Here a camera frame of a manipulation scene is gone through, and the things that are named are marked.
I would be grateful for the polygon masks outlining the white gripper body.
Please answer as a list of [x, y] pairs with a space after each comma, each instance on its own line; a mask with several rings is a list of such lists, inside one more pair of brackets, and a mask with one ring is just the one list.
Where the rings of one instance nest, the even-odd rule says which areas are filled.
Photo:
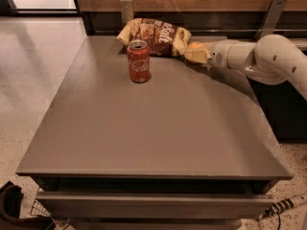
[[230, 47], [230, 40], [221, 40], [218, 42], [214, 42], [209, 49], [211, 56], [209, 63], [214, 67], [226, 69], [228, 67], [227, 55]]

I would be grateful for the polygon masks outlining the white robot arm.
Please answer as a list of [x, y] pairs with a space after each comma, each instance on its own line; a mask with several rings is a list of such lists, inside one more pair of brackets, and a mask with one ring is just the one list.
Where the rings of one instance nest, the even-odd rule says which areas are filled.
[[307, 100], [307, 56], [285, 36], [268, 34], [257, 42], [194, 42], [184, 56], [190, 62], [232, 69], [267, 85], [288, 81]]

